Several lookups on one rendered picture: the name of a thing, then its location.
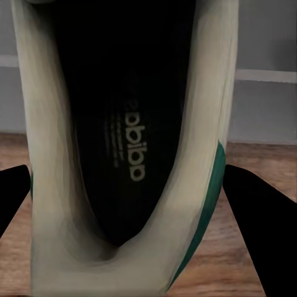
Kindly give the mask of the gym shoe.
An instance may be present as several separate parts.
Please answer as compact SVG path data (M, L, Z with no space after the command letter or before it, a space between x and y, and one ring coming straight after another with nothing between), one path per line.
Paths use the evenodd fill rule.
M31 297L162 297L225 174L239 0L11 0Z

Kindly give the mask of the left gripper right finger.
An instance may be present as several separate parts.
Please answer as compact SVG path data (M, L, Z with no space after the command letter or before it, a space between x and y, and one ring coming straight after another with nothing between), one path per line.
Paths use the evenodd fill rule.
M297 203L226 165L223 188L267 297L297 297Z

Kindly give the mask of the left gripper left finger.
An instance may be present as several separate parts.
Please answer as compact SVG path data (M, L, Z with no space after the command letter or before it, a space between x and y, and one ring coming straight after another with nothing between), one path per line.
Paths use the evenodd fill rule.
M26 165L0 171L0 238L30 191Z

